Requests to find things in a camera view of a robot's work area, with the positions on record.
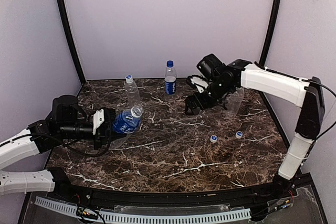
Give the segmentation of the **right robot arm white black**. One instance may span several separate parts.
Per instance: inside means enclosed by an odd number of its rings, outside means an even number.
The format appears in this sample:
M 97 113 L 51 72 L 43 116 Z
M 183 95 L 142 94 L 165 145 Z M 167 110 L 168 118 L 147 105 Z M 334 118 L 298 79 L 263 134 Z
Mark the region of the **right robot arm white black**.
M 242 59 L 226 65 L 214 54 L 205 56 L 197 68 L 209 84 L 186 98 L 187 115 L 197 115 L 218 105 L 236 88 L 271 94 L 301 109 L 293 140 L 272 181 L 272 193 L 281 196 L 293 184 L 298 169 L 318 139 L 325 113 L 320 79 L 293 77 Z

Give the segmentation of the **blue label water bottle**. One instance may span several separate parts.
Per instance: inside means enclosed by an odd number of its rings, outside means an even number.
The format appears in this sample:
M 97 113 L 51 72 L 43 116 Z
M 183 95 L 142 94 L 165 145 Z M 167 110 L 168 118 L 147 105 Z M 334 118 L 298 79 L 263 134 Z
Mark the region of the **blue label water bottle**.
M 141 116 L 143 114 L 143 107 L 135 105 L 130 109 L 122 111 L 113 122 L 113 131 L 126 136 L 113 141 L 111 144 L 112 149 L 117 149 L 123 145 L 128 138 L 137 130 L 141 123 Z

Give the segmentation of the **white blue bottle cap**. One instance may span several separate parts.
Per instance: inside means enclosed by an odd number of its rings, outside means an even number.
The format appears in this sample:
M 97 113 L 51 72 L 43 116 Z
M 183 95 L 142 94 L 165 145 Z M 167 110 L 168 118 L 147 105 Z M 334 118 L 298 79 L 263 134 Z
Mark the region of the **white blue bottle cap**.
M 237 131 L 235 136 L 236 138 L 242 138 L 243 133 L 241 131 Z

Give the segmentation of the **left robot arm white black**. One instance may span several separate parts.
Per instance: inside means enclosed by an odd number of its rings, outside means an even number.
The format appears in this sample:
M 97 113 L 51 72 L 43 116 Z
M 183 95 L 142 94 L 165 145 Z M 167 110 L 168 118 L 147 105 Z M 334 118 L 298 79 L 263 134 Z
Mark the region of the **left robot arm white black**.
M 126 137 L 113 130 L 115 119 L 114 109 L 101 108 L 87 115 L 76 96 L 55 98 L 44 120 L 1 142 L 1 195 L 35 191 L 67 193 L 71 182 L 61 168 L 37 172 L 6 172 L 4 168 L 57 146 L 86 157 L 102 156 L 112 142 Z

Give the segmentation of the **clear plastic bottle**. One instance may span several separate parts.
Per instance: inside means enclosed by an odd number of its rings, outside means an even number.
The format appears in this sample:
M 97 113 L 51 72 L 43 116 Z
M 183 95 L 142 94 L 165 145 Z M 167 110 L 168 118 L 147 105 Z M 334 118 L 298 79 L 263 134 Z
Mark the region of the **clear plastic bottle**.
M 244 88 L 237 88 L 235 92 L 230 93 L 225 100 L 225 117 L 234 118 L 240 108 L 244 98 Z

